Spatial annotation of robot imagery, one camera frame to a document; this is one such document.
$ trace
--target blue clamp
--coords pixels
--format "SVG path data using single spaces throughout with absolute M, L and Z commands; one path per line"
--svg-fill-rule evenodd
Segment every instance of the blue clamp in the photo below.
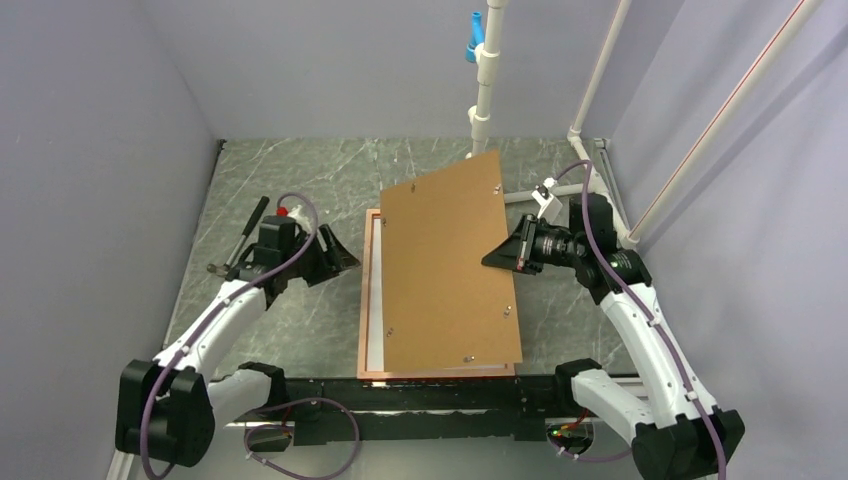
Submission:
M 477 63 L 474 48 L 486 39 L 486 35 L 483 33 L 482 16 L 480 12 L 471 14 L 471 40 L 468 41 L 468 47 L 465 49 L 465 59 L 471 63 Z

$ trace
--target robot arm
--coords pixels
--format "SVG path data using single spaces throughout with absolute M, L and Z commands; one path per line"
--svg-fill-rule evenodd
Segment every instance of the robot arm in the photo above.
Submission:
M 250 245 L 240 261 L 227 270 L 226 280 L 215 299 L 191 327 L 152 361 L 133 360 L 124 369 L 115 432 L 118 450 L 140 453 L 144 404 L 163 366 L 178 351 L 184 355 L 168 374 L 162 389 L 156 392 L 148 428 L 151 458 L 193 466 L 206 453 L 216 427 L 253 409 L 289 400 L 283 370 L 260 363 L 243 364 L 233 375 L 210 384 L 215 369 L 241 332 L 265 313 L 289 280 L 303 278 L 311 287 L 359 265 L 330 227 L 321 225 L 317 231 L 321 242 L 316 238 L 289 268 L 250 286 L 250 282 L 289 261 L 304 248 L 308 237 L 304 227 L 293 216 L 280 213 L 262 220 L 257 243 Z M 244 292 L 227 300 L 239 290 Z M 189 338 L 204 327 L 207 317 L 221 302 L 226 307 L 187 348 Z
M 648 392 L 648 403 L 625 391 L 591 359 L 557 367 L 555 379 L 563 392 L 562 402 L 587 408 L 609 424 L 631 445 L 645 478 L 697 478 L 715 473 L 716 452 L 695 400 L 709 414 L 728 458 L 744 433 L 744 424 L 735 410 L 723 412 L 718 407 L 680 352 L 665 323 L 647 268 L 636 252 L 618 248 L 607 199 L 589 194 L 587 200 L 589 224 L 584 225 L 582 198 L 574 196 L 570 199 L 569 228 L 565 228 L 548 223 L 545 217 L 552 218 L 546 215 L 550 203 L 537 198 L 542 206 L 539 216 L 522 217 L 510 237 L 483 257 L 482 263 L 528 275 L 540 273 L 545 264 L 573 268 L 577 281 L 589 290 L 621 335 Z M 590 250 L 588 228 L 606 262 L 650 309 L 653 318 L 648 318 L 601 268 Z M 658 325 L 663 326 L 662 334 L 674 351 L 655 328 Z M 681 378 L 678 363 L 687 381 Z M 687 383 L 691 389 L 684 388 Z

